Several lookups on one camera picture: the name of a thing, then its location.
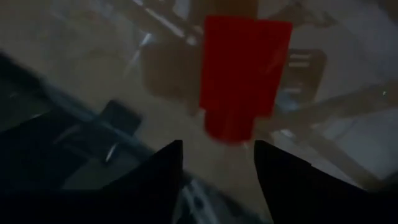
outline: red block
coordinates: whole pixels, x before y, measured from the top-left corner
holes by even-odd
[[[208,134],[249,140],[254,119],[272,114],[291,32],[288,22],[206,18],[200,106]]]

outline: floor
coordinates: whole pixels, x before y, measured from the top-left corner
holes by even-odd
[[[225,146],[203,130],[202,25],[209,13],[290,21],[274,115],[255,138],[364,189],[387,184],[398,170],[394,1],[232,2],[3,1],[0,48],[93,111],[122,101],[153,149],[183,139],[187,171],[269,217],[251,142]]]

